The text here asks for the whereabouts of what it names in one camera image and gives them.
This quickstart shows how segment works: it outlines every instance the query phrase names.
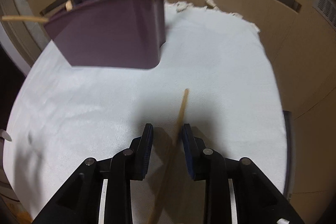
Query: white tablecloth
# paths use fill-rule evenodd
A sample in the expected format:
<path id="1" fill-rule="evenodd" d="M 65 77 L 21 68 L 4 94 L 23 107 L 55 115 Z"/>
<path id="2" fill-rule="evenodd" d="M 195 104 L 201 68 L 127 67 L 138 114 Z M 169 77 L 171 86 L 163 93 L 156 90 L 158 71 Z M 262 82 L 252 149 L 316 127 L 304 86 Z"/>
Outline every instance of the white tablecloth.
<path id="1" fill-rule="evenodd" d="M 283 191 L 285 125 L 256 29 L 215 10 L 177 13 L 166 5 L 165 12 L 167 41 L 154 69 L 71 67 L 53 42 L 34 64 L 13 106 L 12 142 L 4 148 L 4 170 L 33 218 L 85 158 L 112 157 L 150 122 L 148 174 L 131 184 L 133 221 L 145 223 L 185 88 L 184 121 L 195 135 L 225 157 L 251 158 Z M 201 223 L 204 183 L 190 180 L 182 150 L 169 187 L 160 223 Z"/>

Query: wooden dowel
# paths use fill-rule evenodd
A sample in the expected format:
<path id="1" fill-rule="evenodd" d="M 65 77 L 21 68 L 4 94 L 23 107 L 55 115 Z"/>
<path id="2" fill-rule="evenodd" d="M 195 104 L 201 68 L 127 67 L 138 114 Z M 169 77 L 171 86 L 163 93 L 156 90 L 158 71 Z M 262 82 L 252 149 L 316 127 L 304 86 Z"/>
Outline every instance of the wooden dowel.
<path id="1" fill-rule="evenodd" d="M 72 5 L 72 2 L 71 0 L 68 0 L 66 3 L 65 3 L 65 9 L 67 11 L 71 11 L 73 9 L 73 5 Z"/>
<path id="2" fill-rule="evenodd" d="M 157 224 L 157 222 L 159 221 L 160 215 L 162 213 L 162 210 L 163 210 L 166 193 L 167 191 L 169 191 L 169 189 L 167 189 L 167 186 L 170 180 L 170 174 L 171 174 L 171 170 L 174 164 L 176 151 L 179 149 L 177 146 L 177 141 L 179 140 L 179 132 L 183 125 L 183 117 L 184 117 L 184 112 L 185 112 L 185 108 L 187 105 L 188 94 L 189 94 L 189 89 L 185 89 L 180 111 L 178 113 L 176 125 L 174 128 L 173 143 L 169 147 L 168 152 L 167 152 L 168 154 L 167 165 L 165 168 L 165 172 L 164 172 L 159 190 L 157 192 L 157 195 L 155 196 L 154 207 L 152 208 L 147 224 Z"/>
<path id="3" fill-rule="evenodd" d="M 3 21 L 31 21 L 38 23 L 46 23 L 49 21 L 46 17 L 34 17 L 34 16 L 2 16 Z"/>

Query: plastic bin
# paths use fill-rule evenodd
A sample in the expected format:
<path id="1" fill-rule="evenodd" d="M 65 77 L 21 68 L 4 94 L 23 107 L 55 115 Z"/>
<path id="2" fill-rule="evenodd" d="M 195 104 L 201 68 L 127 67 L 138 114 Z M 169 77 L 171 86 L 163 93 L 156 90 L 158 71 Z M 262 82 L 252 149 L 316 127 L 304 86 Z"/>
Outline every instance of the plastic bin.
<path id="1" fill-rule="evenodd" d="M 149 69 L 166 40 L 164 0 L 82 0 L 44 27 L 72 66 Z"/>

